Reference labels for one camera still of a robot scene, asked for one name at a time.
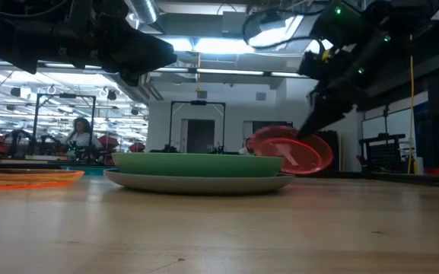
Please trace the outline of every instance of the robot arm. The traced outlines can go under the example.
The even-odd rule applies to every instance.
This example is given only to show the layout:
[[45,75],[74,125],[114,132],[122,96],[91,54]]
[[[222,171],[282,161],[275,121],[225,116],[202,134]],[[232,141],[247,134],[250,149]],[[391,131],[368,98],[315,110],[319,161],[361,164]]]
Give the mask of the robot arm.
[[354,104],[362,104],[384,63],[410,47],[431,26],[439,0],[375,1],[363,12],[343,0],[333,0],[310,33],[334,47],[319,55],[305,53],[299,74],[319,80],[309,94],[311,112],[298,138],[343,119]]
[[129,85],[174,63],[173,47],[133,29],[124,0],[0,1],[0,59],[36,73],[37,62],[118,72]]

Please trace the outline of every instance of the table surface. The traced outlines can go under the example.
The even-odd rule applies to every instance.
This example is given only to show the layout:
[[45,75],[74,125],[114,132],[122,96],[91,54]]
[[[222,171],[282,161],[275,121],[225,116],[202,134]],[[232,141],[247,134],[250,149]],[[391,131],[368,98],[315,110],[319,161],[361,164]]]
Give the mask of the table surface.
[[0,190],[0,273],[439,273],[439,188],[296,179],[263,196],[103,177]]

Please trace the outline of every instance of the person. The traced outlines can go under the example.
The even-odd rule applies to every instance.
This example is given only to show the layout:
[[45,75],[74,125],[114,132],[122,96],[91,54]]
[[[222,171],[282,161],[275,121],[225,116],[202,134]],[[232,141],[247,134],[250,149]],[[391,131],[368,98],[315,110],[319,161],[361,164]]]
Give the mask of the person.
[[[87,147],[89,146],[89,138],[91,137],[91,124],[83,117],[78,117],[74,120],[74,131],[72,131],[64,141],[64,145],[71,145],[75,142],[75,145],[78,147]],[[96,136],[92,136],[92,145],[94,145],[97,149],[101,149],[103,146],[96,138]]]
[[240,149],[240,155],[255,155],[253,151],[253,140],[248,138],[244,141],[244,147]]

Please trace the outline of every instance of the doorway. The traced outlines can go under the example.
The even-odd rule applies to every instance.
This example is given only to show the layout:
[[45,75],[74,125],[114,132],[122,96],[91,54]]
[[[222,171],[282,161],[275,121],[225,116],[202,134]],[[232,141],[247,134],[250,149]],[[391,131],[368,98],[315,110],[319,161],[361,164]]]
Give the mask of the doorway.
[[186,152],[209,153],[214,148],[215,121],[205,119],[188,119]]

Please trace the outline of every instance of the man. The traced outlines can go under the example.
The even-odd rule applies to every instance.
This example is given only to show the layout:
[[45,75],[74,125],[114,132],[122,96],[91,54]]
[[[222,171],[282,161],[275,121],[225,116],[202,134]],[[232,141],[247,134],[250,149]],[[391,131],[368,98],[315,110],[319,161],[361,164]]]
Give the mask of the man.
[[240,149],[240,155],[255,155],[253,151],[253,140],[248,138],[244,141],[244,147]]

